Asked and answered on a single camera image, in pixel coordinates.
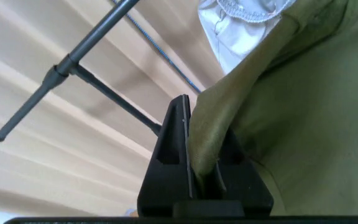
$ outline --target white fabric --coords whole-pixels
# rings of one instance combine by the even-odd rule
[[[201,0],[198,15],[228,74],[260,43],[296,0]]]

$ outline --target blue rope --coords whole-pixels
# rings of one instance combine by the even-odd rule
[[[179,73],[179,75],[186,80],[186,82],[193,87],[197,93],[201,93],[200,89],[189,79],[181,70],[172,62],[172,60],[168,57],[168,55],[154,42],[154,40],[149,36],[145,30],[143,30],[140,25],[128,14],[126,17],[139,29],[139,31],[146,37],[147,40],[152,43],[152,45],[160,52],[160,54],[167,60],[167,62]]]

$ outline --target blue cable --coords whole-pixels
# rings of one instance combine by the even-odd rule
[[[111,0],[114,4],[117,4],[117,0]],[[147,40],[150,41],[150,43],[153,44],[153,46],[160,52],[160,54],[167,60],[167,62],[179,73],[179,75],[186,80],[186,82],[193,87],[197,93],[201,93],[200,89],[197,88],[197,86],[189,79],[181,70],[175,65],[175,63],[172,62],[172,60],[168,57],[168,55],[154,42],[154,40],[149,36],[145,30],[143,30],[140,25],[128,14],[126,14],[126,17],[139,29],[139,31],[146,37]]]

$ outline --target green garment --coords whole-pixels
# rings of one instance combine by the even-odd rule
[[[274,197],[272,215],[358,215],[358,0],[297,0],[200,94],[188,142],[199,180],[229,127]]]

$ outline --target metal pole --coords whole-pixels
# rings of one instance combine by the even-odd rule
[[[30,110],[53,88],[64,82],[70,70],[139,0],[122,0],[89,32],[89,34],[57,66],[46,74],[39,89],[21,106],[0,129],[0,142],[16,127]]]
[[[144,123],[147,127],[149,127],[156,135],[159,134],[161,125],[154,123],[151,119],[146,117],[142,112],[134,108],[130,103],[124,100],[121,96],[119,96],[116,92],[112,91],[108,86],[106,86],[103,82],[98,80],[91,72],[87,71],[81,65],[73,67],[71,69],[71,74],[78,76],[80,79],[89,83],[105,96],[110,98],[116,102],[121,108],[126,110],[128,113],[137,118],[140,122]]]

